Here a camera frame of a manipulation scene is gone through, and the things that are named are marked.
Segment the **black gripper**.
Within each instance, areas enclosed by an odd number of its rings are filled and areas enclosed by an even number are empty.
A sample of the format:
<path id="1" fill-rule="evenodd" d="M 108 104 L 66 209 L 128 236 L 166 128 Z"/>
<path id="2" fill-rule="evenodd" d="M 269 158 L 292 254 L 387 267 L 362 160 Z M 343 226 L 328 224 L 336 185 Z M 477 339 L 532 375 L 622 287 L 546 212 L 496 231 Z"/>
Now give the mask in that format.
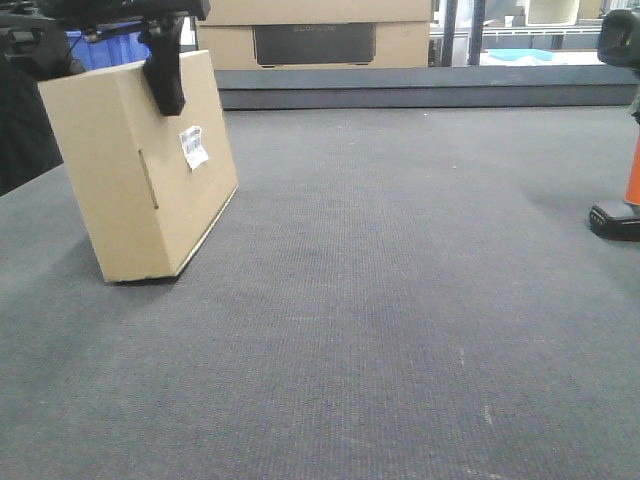
<path id="1" fill-rule="evenodd" d="M 149 50 L 143 74 L 163 116 L 179 116 L 186 104 L 180 72 L 180 37 L 186 17 L 206 19 L 209 1 L 3 1 L 1 38 L 37 31 L 82 31 L 103 25 L 138 27 Z"/>

